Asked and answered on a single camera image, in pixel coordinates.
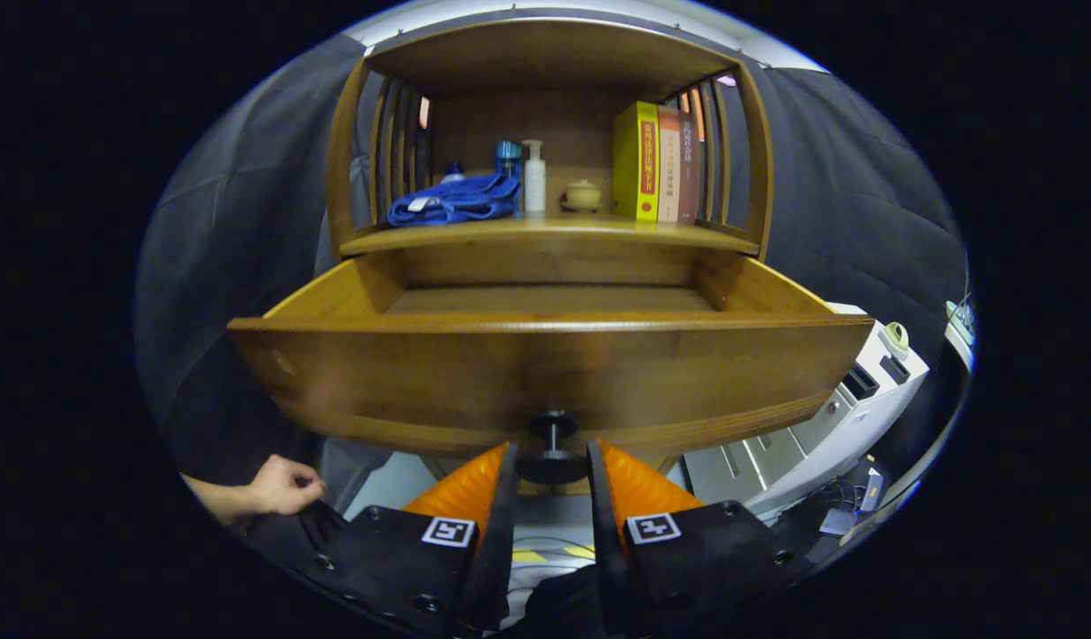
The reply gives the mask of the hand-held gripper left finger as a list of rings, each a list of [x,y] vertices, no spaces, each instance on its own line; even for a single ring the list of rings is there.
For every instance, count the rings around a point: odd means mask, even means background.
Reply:
[[[519,446],[503,442],[407,506],[343,518],[314,502],[269,518],[293,581],[353,613],[369,638],[480,638],[508,616]]]

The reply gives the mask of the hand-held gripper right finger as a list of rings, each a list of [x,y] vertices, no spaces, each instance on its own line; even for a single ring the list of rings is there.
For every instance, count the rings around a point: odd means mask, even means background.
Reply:
[[[599,603],[611,635],[726,635],[813,571],[738,501],[704,505],[638,458],[589,441]]]

